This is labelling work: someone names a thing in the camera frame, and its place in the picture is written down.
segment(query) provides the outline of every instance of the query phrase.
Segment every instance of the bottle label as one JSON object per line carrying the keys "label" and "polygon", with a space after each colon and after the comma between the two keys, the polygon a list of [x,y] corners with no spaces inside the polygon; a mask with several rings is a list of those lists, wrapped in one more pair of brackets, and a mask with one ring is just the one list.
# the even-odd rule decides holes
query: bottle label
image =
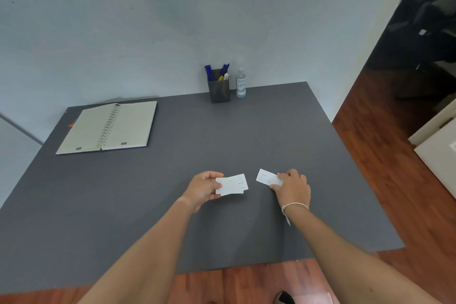
{"label": "bottle label", "polygon": [[236,77],[236,95],[239,97],[245,96],[245,78]]}

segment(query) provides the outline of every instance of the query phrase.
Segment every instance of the paper card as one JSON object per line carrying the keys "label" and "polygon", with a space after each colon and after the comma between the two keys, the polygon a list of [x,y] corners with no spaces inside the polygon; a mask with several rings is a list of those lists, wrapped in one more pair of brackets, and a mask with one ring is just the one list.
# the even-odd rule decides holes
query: paper card
{"label": "paper card", "polygon": [[257,182],[270,186],[271,184],[277,184],[282,186],[283,181],[277,177],[276,174],[260,169],[257,176]]}
{"label": "paper card", "polygon": [[221,196],[243,194],[244,190],[248,189],[244,174],[238,174],[228,178],[216,178],[215,181],[223,185],[221,189],[215,190],[215,193]]}

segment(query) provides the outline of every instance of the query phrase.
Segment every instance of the lined paper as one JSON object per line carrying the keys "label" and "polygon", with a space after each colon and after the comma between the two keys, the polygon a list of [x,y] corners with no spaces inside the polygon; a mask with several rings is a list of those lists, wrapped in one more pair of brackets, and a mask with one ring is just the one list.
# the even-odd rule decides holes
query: lined paper
{"label": "lined paper", "polygon": [[56,154],[100,150],[97,143],[109,112],[114,105],[103,105],[83,110]]}
{"label": "lined paper", "polygon": [[277,177],[277,174],[265,171],[264,169],[260,169],[257,176],[257,182],[266,184],[270,186],[271,184],[276,184],[282,186],[283,181]]}
{"label": "lined paper", "polygon": [[247,180],[245,180],[244,174],[238,174],[228,178],[216,178],[215,181],[223,185],[220,189],[215,190],[215,193],[220,194],[220,196],[243,194],[245,190],[248,190]]}
{"label": "lined paper", "polygon": [[147,146],[156,107],[156,101],[122,104],[102,150]]}

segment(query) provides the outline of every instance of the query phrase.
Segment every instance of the wooden floor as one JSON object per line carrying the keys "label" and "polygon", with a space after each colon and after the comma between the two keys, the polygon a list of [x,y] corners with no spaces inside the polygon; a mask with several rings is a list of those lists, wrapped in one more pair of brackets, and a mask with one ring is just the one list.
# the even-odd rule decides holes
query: wooden floor
{"label": "wooden floor", "polygon": [[[403,74],[364,70],[333,125],[406,245],[381,259],[442,303],[456,303],[456,200],[407,141],[434,103],[393,99]],[[76,303],[88,289],[9,294],[0,304]],[[179,275],[170,303],[270,303],[279,290],[302,296],[297,304],[338,303],[315,260]]]}

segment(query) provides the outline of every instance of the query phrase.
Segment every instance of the blue pen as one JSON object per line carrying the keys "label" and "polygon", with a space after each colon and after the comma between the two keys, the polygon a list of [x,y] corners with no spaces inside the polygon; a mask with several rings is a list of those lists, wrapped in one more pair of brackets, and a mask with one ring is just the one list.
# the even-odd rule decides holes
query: blue pen
{"label": "blue pen", "polygon": [[220,76],[225,75],[225,73],[228,71],[229,64],[224,64],[222,69],[220,70]]}
{"label": "blue pen", "polygon": [[212,73],[211,65],[206,65],[206,74],[208,75],[208,82],[215,81],[214,74]]}

